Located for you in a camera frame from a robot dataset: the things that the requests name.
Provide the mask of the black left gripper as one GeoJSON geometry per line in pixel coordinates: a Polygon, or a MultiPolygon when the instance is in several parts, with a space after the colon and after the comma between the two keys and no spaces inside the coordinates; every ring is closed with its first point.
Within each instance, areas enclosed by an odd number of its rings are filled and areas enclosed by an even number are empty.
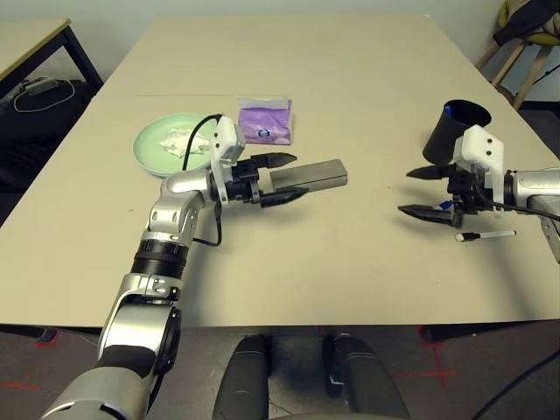
{"type": "Polygon", "coordinates": [[[287,204],[309,192],[302,187],[283,187],[274,192],[261,196],[258,186],[260,168],[277,168],[290,164],[297,157],[284,152],[271,152],[251,156],[240,160],[231,167],[231,180],[227,182],[227,198],[232,201],[258,204],[261,197],[261,207],[274,207],[287,204]]]}

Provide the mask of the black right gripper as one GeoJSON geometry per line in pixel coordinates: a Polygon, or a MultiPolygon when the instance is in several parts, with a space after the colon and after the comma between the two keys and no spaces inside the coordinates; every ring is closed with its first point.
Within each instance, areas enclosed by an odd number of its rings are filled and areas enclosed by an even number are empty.
{"type": "Polygon", "coordinates": [[[407,172],[406,176],[413,179],[448,178],[447,192],[452,196],[452,210],[424,205],[398,207],[402,213],[420,221],[461,227],[466,214],[476,215],[486,209],[485,201],[477,193],[479,183],[476,176],[455,164],[424,166],[407,172]]]}

